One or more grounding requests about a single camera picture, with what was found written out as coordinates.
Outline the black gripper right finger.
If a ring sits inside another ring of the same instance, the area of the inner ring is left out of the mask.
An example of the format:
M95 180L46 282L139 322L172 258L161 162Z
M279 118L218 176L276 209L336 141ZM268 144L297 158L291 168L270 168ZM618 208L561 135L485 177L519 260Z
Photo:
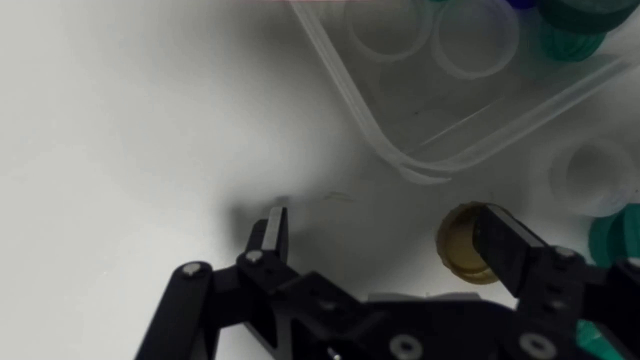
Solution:
M508 209L483 203L472 223L472 243L516 297L516 360L591 360L576 341L587 320L626 360L640 360L637 260L590 266L578 252L550 245Z

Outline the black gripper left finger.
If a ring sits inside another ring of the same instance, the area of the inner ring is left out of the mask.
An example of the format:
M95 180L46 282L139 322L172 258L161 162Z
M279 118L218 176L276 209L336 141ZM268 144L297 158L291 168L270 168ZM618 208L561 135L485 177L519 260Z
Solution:
M134 360L216 360L220 332L245 325L271 360L364 360L365 305L324 276L287 266L287 209L252 226L222 269L178 266Z

